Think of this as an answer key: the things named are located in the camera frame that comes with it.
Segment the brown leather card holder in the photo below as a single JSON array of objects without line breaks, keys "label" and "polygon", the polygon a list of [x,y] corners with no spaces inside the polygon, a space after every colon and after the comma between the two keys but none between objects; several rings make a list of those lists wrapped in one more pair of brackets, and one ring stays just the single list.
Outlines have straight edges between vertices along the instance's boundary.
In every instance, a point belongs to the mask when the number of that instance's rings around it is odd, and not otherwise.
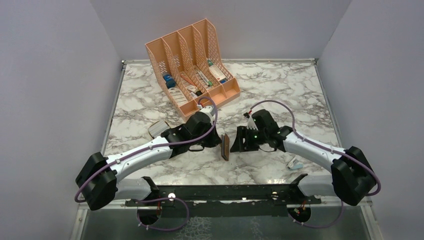
[{"label": "brown leather card holder", "polygon": [[229,156],[230,156],[230,138],[226,133],[221,136],[220,146],[221,146],[221,157],[228,162]]}]

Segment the stack of credit cards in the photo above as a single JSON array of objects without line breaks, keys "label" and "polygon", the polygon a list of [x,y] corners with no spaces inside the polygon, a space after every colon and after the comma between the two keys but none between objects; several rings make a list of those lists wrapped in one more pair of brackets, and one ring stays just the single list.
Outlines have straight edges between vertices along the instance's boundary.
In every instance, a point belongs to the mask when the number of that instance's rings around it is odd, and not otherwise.
[{"label": "stack of credit cards", "polygon": [[147,132],[152,139],[155,139],[170,128],[170,125],[165,120],[158,120],[147,128]]}]

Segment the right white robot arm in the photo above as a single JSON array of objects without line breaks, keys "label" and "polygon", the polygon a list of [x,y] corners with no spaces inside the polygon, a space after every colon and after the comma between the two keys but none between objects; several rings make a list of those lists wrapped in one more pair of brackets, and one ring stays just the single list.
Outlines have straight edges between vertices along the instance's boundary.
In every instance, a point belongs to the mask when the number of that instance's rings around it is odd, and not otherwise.
[{"label": "right white robot arm", "polygon": [[238,126],[232,153],[272,149],[295,154],[327,170],[327,175],[307,175],[288,190],[289,199],[300,204],[309,196],[334,196],[356,206],[377,184],[364,153],[357,147],[343,149],[297,136],[290,126],[279,127],[269,111],[249,115],[246,126]]}]

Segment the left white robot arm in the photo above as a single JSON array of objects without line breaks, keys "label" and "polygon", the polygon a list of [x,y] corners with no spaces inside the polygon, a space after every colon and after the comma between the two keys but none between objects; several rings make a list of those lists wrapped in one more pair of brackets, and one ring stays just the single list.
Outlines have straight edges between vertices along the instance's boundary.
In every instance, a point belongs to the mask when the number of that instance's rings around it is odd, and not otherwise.
[{"label": "left white robot arm", "polygon": [[218,114],[202,109],[186,123],[162,132],[153,140],[124,153],[104,156],[93,153],[75,178],[78,190],[76,203],[87,203],[90,210],[99,210],[122,197],[118,184],[128,175],[154,164],[184,154],[195,145],[214,148],[220,143],[216,131]]}]

